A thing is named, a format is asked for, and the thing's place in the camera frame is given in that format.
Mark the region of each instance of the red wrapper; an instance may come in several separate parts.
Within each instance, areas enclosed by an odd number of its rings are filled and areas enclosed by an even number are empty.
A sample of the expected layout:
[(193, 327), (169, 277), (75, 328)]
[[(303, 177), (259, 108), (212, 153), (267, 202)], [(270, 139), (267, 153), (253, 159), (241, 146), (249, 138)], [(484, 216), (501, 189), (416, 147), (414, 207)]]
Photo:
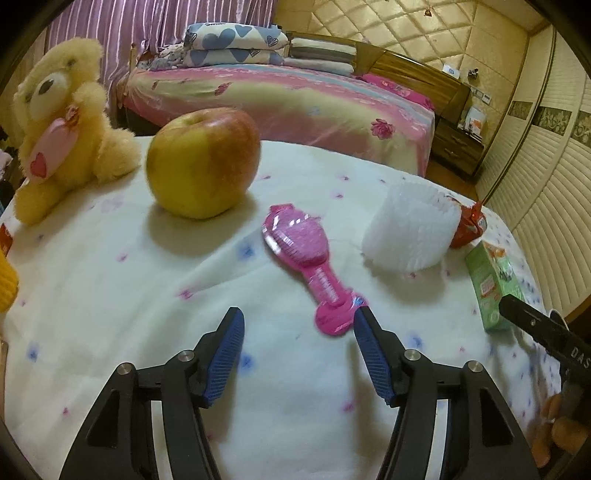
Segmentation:
[(0, 250), (2, 250), (5, 257), (10, 247), (12, 247), (12, 235), (8, 231), (8, 228), (6, 228), (6, 225), (2, 224), (0, 226)]
[(462, 205), (462, 217), (453, 236), (451, 248), (460, 248), (472, 240), (481, 237), (486, 231), (486, 217), (482, 213), (482, 202), (476, 202), (472, 207)]

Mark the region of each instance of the folded blanket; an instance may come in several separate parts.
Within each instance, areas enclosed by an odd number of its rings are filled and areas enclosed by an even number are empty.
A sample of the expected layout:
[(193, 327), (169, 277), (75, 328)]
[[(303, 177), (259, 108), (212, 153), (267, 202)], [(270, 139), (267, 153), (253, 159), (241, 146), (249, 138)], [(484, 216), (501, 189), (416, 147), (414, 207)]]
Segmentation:
[(185, 50), (279, 50), (287, 43), (287, 37), (276, 26), (267, 28), (237, 23), (195, 23), (189, 25), (184, 38)]
[(182, 43), (167, 46), (163, 51), (148, 63), (147, 69), (152, 72), (158, 70), (174, 70), (182, 68), (185, 51)]
[(190, 50), (186, 53), (183, 61), (185, 67), (246, 63), (283, 65), (283, 57), (272, 50), (227, 48), (225, 50)]
[(334, 73), (348, 77), (353, 73), (353, 66), (350, 63), (330, 60), (305, 60), (305, 59), (283, 59), (283, 65), (286, 67), (296, 67), (299, 69), (317, 70), (318, 72)]
[(340, 43), (294, 38), (291, 40), (290, 57), (295, 59), (355, 61), (357, 49)]

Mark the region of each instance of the screw head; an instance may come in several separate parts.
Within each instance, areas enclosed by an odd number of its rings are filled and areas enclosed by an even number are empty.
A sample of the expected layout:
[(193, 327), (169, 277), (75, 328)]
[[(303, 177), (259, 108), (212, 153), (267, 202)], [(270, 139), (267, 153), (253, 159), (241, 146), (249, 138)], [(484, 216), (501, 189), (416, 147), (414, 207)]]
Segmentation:
[(468, 362), (468, 368), (476, 374), (479, 374), (484, 370), (482, 364), (480, 362), (477, 362), (476, 360), (470, 360)]
[(117, 367), (117, 373), (119, 375), (127, 375), (132, 371), (133, 367), (134, 366), (129, 362), (125, 362), (124, 364), (120, 364), (120, 366)]
[(195, 358), (195, 352), (193, 352), (192, 350), (183, 350), (177, 355), (177, 358), (181, 362), (190, 362), (191, 360), (193, 360), (193, 358)]
[(414, 348), (409, 348), (408, 350), (404, 351), (404, 357), (411, 362), (415, 362), (421, 358), (421, 352), (415, 350)]

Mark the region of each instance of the yellow knit object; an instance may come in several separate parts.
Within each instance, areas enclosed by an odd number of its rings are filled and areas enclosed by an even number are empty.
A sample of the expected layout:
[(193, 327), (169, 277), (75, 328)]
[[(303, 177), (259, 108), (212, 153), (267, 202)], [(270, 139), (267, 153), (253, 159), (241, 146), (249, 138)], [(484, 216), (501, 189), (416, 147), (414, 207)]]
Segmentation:
[(17, 298), (18, 275), (0, 252), (0, 312), (7, 312)]

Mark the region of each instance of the floral tablecloth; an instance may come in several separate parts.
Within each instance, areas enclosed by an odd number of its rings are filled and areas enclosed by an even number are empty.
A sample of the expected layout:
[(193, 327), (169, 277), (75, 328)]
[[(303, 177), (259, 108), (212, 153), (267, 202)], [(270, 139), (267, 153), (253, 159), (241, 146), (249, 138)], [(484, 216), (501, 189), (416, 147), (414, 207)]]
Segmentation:
[[(145, 151), (150, 139), (138, 141)], [(558, 365), (527, 335), (485, 333), (464, 262), (470, 247), (409, 275), (380, 276), (365, 266), (363, 233), (388, 188), (402, 182), (427, 180), (319, 148), (263, 142), (247, 199), (205, 222), (159, 208), (141, 171), (74, 192), (32, 228), (9, 206), (2, 221), (14, 236), (8, 258), (21, 287), (3, 325), (6, 424), (39, 474), (59, 477), (119, 363), (162, 364), (238, 306), (246, 318), (238, 367), (203, 412), (222, 478), (376, 477), (397, 412), (375, 394), (353, 333), (322, 335), (306, 286), (265, 246), (268, 208), (287, 202), (320, 217), (335, 272), (365, 296), (384, 328), (434, 362), (480, 360), (530, 432), (543, 401), (560, 388)], [(511, 233), (485, 213), (485, 239), (507, 249), (528, 301), (543, 308)], [(439, 478), (446, 410), (440, 401), (428, 479)], [(168, 479), (157, 403), (154, 423), (160, 478)]]

